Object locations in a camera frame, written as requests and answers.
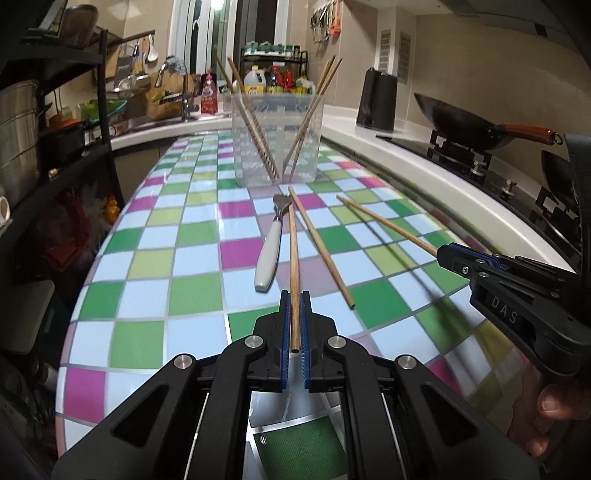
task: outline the wooden chopstick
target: wooden chopstick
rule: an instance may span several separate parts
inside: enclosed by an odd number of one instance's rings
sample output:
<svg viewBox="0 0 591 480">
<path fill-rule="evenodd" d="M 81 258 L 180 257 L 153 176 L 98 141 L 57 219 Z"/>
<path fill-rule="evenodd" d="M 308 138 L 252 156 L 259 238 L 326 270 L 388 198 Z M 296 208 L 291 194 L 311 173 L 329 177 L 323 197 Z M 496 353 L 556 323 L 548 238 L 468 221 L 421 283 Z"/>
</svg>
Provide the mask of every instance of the wooden chopstick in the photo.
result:
<svg viewBox="0 0 591 480">
<path fill-rule="evenodd" d="M 222 61 L 217 56 L 217 53 L 216 53 L 216 60 L 217 60 L 217 64 L 220 66 L 220 70 L 222 71 L 222 75 L 224 77 L 224 80 L 226 80 L 226 83 L 228 84 L 230 91 L 232 93 L 236 93 L 234 91 L 232 83 L 230 82 L 230 78 L 228 77 L 228 74 L 226 73 L 226 70 L 224 69 L 224 67 L 222 65 Z M 267 153 L 263 150 L 263 147 L 260 145 L 260 143 L 258 141 L 258 137 L 256 136 L 256 133 L 253 129 L 253 126 L 252 126 L 249 118 L 248 118 L 248 115 L 246 114 L 246 112 L 244 110 L 244 107 L 242 106 L 242 103 L 238 102 L 237 105 L 238 105 L 238 111 L 240 112 L 240 115 L 241 115 L 242 119 L 244 120 L 244 124 L 246 125 L 246 129 L 248 130 L 248 133 L 250 133 L 250 135 L 251 135 L 252 142 L 255 144 L 256 151 L 258 152 L 259 157 L 261 158 L 261 161 L 262 161 L 263 165 L 265 166 L 265 169 L 267 170 L 267 174 L 269 175 L 269 178 L 271 178 L 271 179 L 277 178 L 275 172 L 272 169 L 272 165 L 268 162 Z"/>
<path fill-rule="evenodd" d="M 300 256 L 297 249 L 296 213 L 293 202 L 289 206 L 290 216 L 290 297 L 291 334 L 290 350 L 300 351 Z"/>
<path fill-rule="evenodd" d="M 390 222 L 389 220 L 386 220 L 384 217 L 377 215 L 376 213 L 373 213 L 371 210 L 368 210 L 367 208 L 359 205 L 358 203 L 353 202 L 352 200 L 343 198 L 340 195 L 336 196 L 341 202 L 343 202 L 345 205 L 350 206 L 350 207 L 355 207 L 357 208 L 357 210 L 359 210 L 360 212 L 365 213 L 366 215 L 369 215 L 371 218 L 377 220 L 379 223 L 381 223 L 382 225 L 387 226 L 388 228 L 391 228 L 392 230 L 394 230 L 396 233 L 400 233 L 400 235 L 402 235 L 404 238 L 406 238 L 407 240 L 410 240 L 412 243 L 414 243 L 417 247 L 422 248 L 423 250 L 425 250 L 425 252 L 430 253 L 432 256 L 436 257 L 437 256 L 437 248 L 435 248 L 432 245 L 429 245 L 426 242 L 423 242 L 420 238 L 415 237 L 413 234 L 407 232 L 404 228 L 400 228 L 398 225 L 396 225 L 395 223 Z"/>
<path fill-rule="evenodd" d="M 318 251 L 320 252 L 320 255 L 322 256 L 324 263 L 326 264 L 326 266 L 328 267 L 328 269 L 330 271 L 330 274 L 333 276 L 336 284 L 339 286 L 339 290 L 343 294 L 343 297 L 345 297 L 345 300 L 346 300 L 347 304 L 349 305 L 349 308 L 350 309 L 354 308 L 355 301 L 353 300 L 353 297 L 349 293 L 349 289 L 345 285 L 343 278 L 340 276 L 340 273 L 337 270 L 335 263 L 333 262 L 332 258 L 330 257 L 330 253 L 326 249 L 324 242 L 322 241 L 320 235 L 316 231 L 316 228 L 314 227 L 310 218 L 308 217 L 308 214 L 306 213 L 306 209 L 301 204 L 300 199 L 298 198 L 298 196 L 294 192 L 293 187 L 290 186 L 289 191 L 290 191 L 291 198 L 293 199 L 295 205 L 297 206 L 298 210 L 300 211 L 300 213 L 302 215 L 302 218 L 304 219 L 304 222 L 306 223 L 306 226 L 308 227 L 308 231 L 310 232 L 312 240 L 316 244 L 316 247 L 318 247 Z"/>
<path fill-rule="evenodd" d="M 336 71 L 339 69 L 341 62 L 343 61 L 343 59 L 339 59 L 339 61 L 336 64 L 335 69 L 330 72 L 328 78 L 326 79 L 326 81 L 324 82 L 324 84 L 322 85 L 322 90 L 320 90 L 318 92 L 318 95 L 316 96 L 316 98 L 314 99 L 314 101 L 312 102 L 312 104 L 310 105 L 310 108 L 308 108 L 308 112 L 306 113 L 306 116 L 304 117 L 304 121 L 301 124 L 300 127 L 300 131 L 298 132 L 297 136 L 295 137 L 295 140 L 293 142 L 293 145 L 291 146 L 289 152 L 287 153 L 287 157 L 286 158 L 290 158 L 291 154 L 293 153 L 293 151 L 296 148 L 297 143 L 300 141 L 300 139 L 303 139 L 304 136 L 306 135 L 306 132 L 308 131 L 308 127 L 310 125 L 310 121 L 312 120 L 312 116 L 314 115 L 314 112 L 316 111 L 316 108 L 318 108 L 318 105 L 320 105 L 320 102 L 322 101 L 322 97 L 324 96 L 324 93 L 326 92 L 326 90 L 328 90 L 328 87 L 330 86 L 330 82 L 332 82 L 332 79 L 335 76 Z M 301 146 L 303 145 L 303 142 L 300 145 L 300 148 L 298 149 L 298 152 L 294 158 L 293 163 L 291 164 L 291 173 L 290 173 L 290 177 L 294 174 L 294 170 L 296 169 L 296 165 L 297 165 L 297 161 L 300 155 L 300 151 L 301 151 Z M 287 166 L 287 162 L 284 163 L 283 165 L 283 172 L 285 173 L 285 168 Z"/>
<path fill-rule="evenodd" d="M 267 157 L 269 158 L 269 162 L 271 162 L 271 165 L 273 167 L 273 172 L 275 172 L 275 178 L 279 178 L 279 170 L 277 169 L 277 164 L 275 163 L 275 159 L 273 158 L 273 155 L 271 154 L 271 149 L 269 148 L 269 145 L 267 144 L 267 138 L 265 137 L 265 132 L 263 132 L 263 130 L 261 128 L 261 124 L 258 122 L 255 112 L 252 109 L 251 100 L 250 100 L 250 98 L 248 98 L 248 95 L 242 94 L 242 92 L 244 91 L 244 83 L 242 83 L 242 79 L 240 78 L 240 72 L 238 72 L 236 65 L 234 65 L 234 62 L 232 61 L 232 59 L 230 57 L 228 57 L 228 62 L 230 63 L 230 68 L 232 69 L 232 73 L 236 77 L 236 82 L 238 84 L 238 88 L 240 88 L 240 96 L 242 97 L 242 100 L 244 101 L 244 105 L 246 106 L 246 110 L 248 110 L 248 113 L 250 114 L 250 116 L 252 118 L 252 123 L 255 127 L 255 131 L 258 133 L 258 135 L 261 139 L 262 146 L 265 149 L 265 152 L 267 153 Z"/>
</svg>

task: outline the human hand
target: human hand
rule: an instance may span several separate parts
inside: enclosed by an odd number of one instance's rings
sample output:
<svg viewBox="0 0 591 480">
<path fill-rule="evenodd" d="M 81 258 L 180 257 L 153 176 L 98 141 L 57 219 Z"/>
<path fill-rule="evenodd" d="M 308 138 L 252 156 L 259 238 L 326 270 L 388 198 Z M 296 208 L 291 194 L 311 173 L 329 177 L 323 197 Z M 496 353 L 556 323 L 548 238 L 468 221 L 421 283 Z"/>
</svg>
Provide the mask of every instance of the human hand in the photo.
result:
<svg viewBox="0 0 591 480">
<path fill-rule="evenodd" d="M 513 403 L 507 436 L 533 456 L 548 448 L 548 432 L 557 420 L 587 420 L 591 416 L 591 389 L 576 380 L 546 385 L 543 376 L 528 364 L 522 392 Z"/>
</svg>

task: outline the clear plastic container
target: clear plastic container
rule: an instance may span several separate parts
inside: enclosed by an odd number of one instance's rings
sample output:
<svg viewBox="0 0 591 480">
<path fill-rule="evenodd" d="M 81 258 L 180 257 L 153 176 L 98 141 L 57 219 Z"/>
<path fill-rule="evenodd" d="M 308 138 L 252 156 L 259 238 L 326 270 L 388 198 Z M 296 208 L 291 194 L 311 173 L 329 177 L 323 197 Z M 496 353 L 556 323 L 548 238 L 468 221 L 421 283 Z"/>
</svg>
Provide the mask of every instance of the clear plastic container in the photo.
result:
<svg viewBox="0 0 591 480">
<path fill-rule="evenodd" d="M 304 122 L 308 108 L 317 96 L 284 93 L 244 97 L 241 99 L 240 95 L 232 95 L 232 136 L 237 184 L 241 187 L 256 187 L 314 181 L 318 166 L 324 100 L 320 99 L 320 103 L 311 117 L 292 175 L 291 169 L 298 145 L 288 161 L 286 156 Z M 269 175 L 268 169 L 261 160 L 240 113 L 241 105 L 245 111 L 248 112 L 248 107 L 250 107 L 250 111 L 254 112 L 265 135 L 271 156 L 277 165 L 278 178 Z"/>
</svg>

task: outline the table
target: table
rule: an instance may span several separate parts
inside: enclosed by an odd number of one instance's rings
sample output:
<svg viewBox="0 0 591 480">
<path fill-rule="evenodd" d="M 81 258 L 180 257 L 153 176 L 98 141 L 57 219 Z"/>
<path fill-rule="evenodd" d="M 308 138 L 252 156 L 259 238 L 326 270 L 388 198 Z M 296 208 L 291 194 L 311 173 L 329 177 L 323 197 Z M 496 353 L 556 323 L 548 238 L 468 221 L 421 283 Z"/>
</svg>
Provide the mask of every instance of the table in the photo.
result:
<svg viewBox="0 0 591 480">
<path fill-rule="evenodd" d="M 452 223 L 326 145 L 318 170 L 315 182 L 294 189 L 357 306 L 348 309 L 299 217 L 301 286 L 314 311 L 334 318 L 341 335 L 371 354 L 414 355 L 487 414 L 522 368 L 520 354 L 470 306 L 464 278 L 358 217 L 336 195 L 436 247 L 463 243 Z M 279 192 L 287 186 L 236 185 L 230 132 L 172 145 L 102 245 L 72 315 L 57 392 L 60 454 L 177 354 L 215 355 L 250 334 L 259 316 L 277 311 L 281 290 L 289 289 L 288 222 L 267 293 L 254 290 L 254 271 Z M 298 363 L 292 355 L 287 391 L 253 394 L 245 478 L 346 474 L 338 397 L 305 392 Z"/>
</svg>

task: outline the white fork handle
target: white fork handle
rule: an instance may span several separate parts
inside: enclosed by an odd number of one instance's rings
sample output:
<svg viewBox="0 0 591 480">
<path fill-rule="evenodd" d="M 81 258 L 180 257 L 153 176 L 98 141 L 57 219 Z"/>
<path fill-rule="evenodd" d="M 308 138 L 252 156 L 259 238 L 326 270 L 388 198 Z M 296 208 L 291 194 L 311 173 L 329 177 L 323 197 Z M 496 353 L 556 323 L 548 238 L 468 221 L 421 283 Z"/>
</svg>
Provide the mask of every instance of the white fork handle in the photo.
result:
<svg viewBox="0 0 591 480">
<path fill-rule="evenodd" d="M 279 244 L 281 242 L 281 220 L 275 220 L 271 224 L 269 235 L 265 238 L 265 243 L 262 246 L 259 260 L 256 263 L 255 270 L 255 290 L 267 291 L 271 280 L 273 280 L 273 273 L 277 266 L 277 259 L 279 259 Z"/>
</svg>

